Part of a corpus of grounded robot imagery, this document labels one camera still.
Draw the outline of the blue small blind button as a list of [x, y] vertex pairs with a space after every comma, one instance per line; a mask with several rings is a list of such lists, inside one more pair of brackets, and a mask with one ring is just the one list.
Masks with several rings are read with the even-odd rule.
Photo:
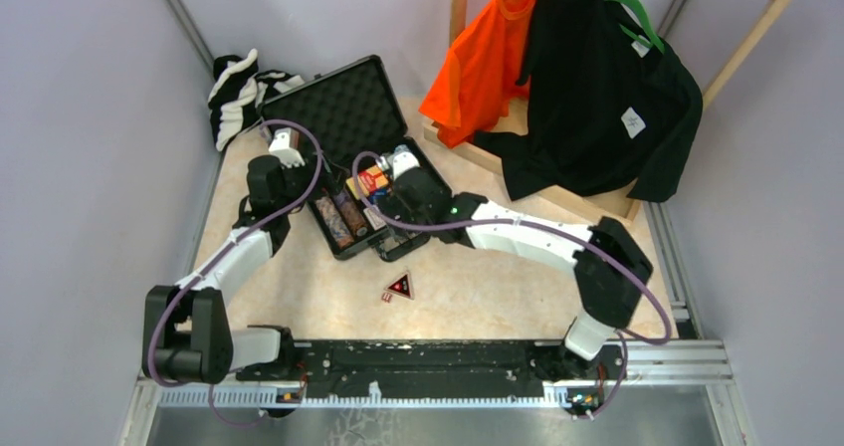
[[387, 188], [382, 188], [382, 189], [378, 189], [378, 190], [374, 191], [374, 192], [373, 192], [373, 193], [372, 193], [372, 194], [368, 197], [368, 199], [369, 199], [371, 202], [376, 203], [379, 199], [387, 197], [387, 196], [388, 196], [388, 194], [389, 194], [389, 190], [388, 190]]

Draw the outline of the orange boxed card deck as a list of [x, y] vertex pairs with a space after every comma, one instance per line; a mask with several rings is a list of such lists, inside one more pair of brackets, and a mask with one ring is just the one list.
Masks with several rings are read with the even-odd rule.
[[372, 165], [359, 171], [355, 177], [349, 177], [345, 184], [355, 199], [370, 197], [376, 191], [385, 189], [390, 181], [384, 171], [377, 165]]

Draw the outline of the black red triangle token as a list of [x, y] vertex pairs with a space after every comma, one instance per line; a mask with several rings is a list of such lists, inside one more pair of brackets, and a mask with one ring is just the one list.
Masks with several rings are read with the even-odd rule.
[[391, 282], [384, 291], [393, 296], [399, 296], [408, 300], [413, 300], [414, 289], [409, 272], [402, 273], [398, 278]]

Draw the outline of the black poker set case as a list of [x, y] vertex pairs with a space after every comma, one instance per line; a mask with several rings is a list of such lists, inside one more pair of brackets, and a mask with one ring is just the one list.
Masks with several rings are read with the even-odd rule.
[[351, 195], [345, 184], [352, 172], [354, 158], [362, 151], [385, 155], [397, 147], [408, 147], [424, 169], [446, 183], [410, 136], [408, 123], [378, 56], [370, 55], [267, 99], [259, 113], [263, 119], [296, 122], [316, 136], [325, 168], [307, 207], [337, 260], [348, 260], [373, 249], [382, 261], [394, 262], [428, 242], [426, 233], [389, 225], [374, 231], [363, 214], [369, 228], [367, 235], [356, 238], [349, 231], [354, 238], [353, 244], [339, 249], [315, 206], [315, 201], [324, 195], [329, 196], [335, 206], [332, 196], [339, 190], [346, 190], [363, 213], [366, 206]]

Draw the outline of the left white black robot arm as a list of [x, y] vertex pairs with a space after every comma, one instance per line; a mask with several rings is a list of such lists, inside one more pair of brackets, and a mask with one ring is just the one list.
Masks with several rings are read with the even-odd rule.
[[161, 386], [218, 384], [256, 364], [284, 380], [299, 365], [297, 351], [285, 345], [287, 329], [233, 331], [227, 314], [232, 297], [281, 250], [291, 212], [310, 199], [325, 165], [306, 127], [285, 119], [260, 127], [272, 134], [270, 151], [250, 161], [248, 194], [223, 244], [192, 273], [152, 287], [145, 297], [141, 368]]

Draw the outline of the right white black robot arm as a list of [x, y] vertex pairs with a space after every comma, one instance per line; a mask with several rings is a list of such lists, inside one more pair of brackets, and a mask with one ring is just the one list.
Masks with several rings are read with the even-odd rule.
[[402, 208], [390, 225], [460, 244], [538, 262], [571, 275], [581, 311], [563, 340], [560, 364], [573, 378], [587, 377], [614, 333], [629, 327], [653, 265], [626, 227], [614, 218], [559, 223], [525, 215], [471, 192], [453, 193], [424, 170], [405, 145], [377, 158]]

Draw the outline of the red playing card deck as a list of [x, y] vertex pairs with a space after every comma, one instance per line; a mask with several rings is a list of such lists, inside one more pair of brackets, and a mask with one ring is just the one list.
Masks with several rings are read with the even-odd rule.
[[382, 217], [379, 215], [378, 211], [371, 207], [366, 207], [363, 209], [363, 214], [366, 217], [367, 221], [371, 225], [374, 231], [378, 231], [383, 229], [387, 226], [384, 222]]

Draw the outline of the purple black chip stack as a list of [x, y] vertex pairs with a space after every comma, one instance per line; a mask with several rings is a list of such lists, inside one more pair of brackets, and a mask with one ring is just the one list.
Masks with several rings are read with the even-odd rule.
[[365, 237], [369, 231], [362, 211], [346, 190], [339, 190], [332, 199], [349, 231], [356, 237]]

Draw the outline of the blue orange chip stack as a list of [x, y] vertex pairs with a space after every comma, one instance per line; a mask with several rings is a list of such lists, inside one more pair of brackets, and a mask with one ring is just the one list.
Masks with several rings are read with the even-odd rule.
[[329, 236], [339, 249], [352, 245], [354, 238], [346, 227], [331, 198], [324, 195], [315, 201], [316, 209], [323, 220]]

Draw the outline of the black white striped cloth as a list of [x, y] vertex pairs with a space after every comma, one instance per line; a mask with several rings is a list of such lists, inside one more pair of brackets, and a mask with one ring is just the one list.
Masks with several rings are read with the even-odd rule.
[[267, 99], [284, 94], [305, 83], [299, 74], [264, 70], [259, 51], [251, 49], [244, 57], [226, 55], [213, 61], [214, 85], [207, 107], [215, 148], [223, 152], [240, 133], [261, 122], [259, 109]]

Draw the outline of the orange t-shirt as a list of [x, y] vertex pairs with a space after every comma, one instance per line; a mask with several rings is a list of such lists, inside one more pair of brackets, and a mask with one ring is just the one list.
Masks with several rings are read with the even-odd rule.
[[491, 0], [450, 46], [419, 112], [437, 138], [453, 148], [489, 131], [525, 98], [519, 86], [530, 17], [536, 0]]

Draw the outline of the black t-shirt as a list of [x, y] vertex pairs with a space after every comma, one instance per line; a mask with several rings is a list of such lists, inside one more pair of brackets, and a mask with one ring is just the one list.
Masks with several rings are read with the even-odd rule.
[[519, 83], [529, 87], [527, 133], [474, 136], [501, 160], [511, 199], [550, 186], [583, 197], [626, 188], [648, 202], [677, 192], [702, 92], [619, 2], [536, 0]]

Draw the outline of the green clothes hanger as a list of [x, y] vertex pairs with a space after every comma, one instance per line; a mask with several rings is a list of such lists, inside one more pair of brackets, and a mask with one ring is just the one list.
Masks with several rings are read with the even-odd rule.
[[657, 34], [657, 32], [654, 30], [650, 18], [647, 14], [647, 11], [639, 0], [605, 1], [616, 2], [628, 8], [632, 12], [639, 26], [641, 27], [644, 35], [648, 38], [650, 45], [656, 48], [660, 53], [665, 53], [665, 44], [660, 38], [660, 36]]

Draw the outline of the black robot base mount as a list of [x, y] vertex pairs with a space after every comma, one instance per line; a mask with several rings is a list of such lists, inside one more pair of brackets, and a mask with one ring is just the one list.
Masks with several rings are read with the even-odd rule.
[[559, 340], [295, 339], [282, 336], [280, 358], [246, 366], [241, 381], [292, 381], [308, 399], [376, 393], [386, 399], [537, 399], [546, 384], [583, 380], [602, 392], [622, 376], [619, 344], [592, 361], [564, 352]]

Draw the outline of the aluminium frame rail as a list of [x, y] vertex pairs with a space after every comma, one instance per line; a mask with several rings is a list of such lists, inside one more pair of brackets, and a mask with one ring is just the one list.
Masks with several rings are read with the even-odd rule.
[[724, 345], [713, 339], [656, 344], [608, 340], [595, 358], [558, 340], [301, 340], [280, 359], [247, 366], [217, 385], [135, 386], [120, 443], [142, 445], [164, 406], [236, 408], [277, 417], [285, 409], [546, 408], [588, 421], [636, 387], [701, 387], [720, 441], [756, 439]]

